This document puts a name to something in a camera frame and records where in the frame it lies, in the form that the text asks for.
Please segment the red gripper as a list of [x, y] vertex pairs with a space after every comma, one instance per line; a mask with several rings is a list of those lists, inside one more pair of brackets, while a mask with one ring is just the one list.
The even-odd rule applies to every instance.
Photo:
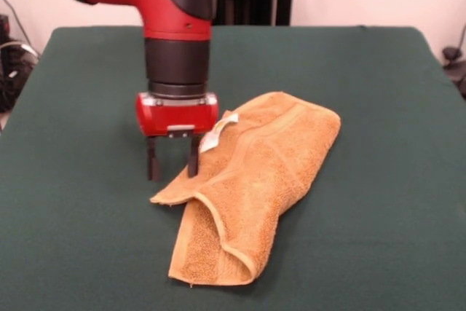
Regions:
[[[194, 99], [157, 98], [148, 92], [138, 93], [135, 111], [139, 128], [146, 136], [147, 176], [150, 181], [159, 180], [160, 166], [157, 159], [157, 136], [203, 134], [210, 131], [218, 118], [218, 99], [209, 92]], [[200, 135], [191, 137], [187, 163], [188, 177], [199, 171]]]

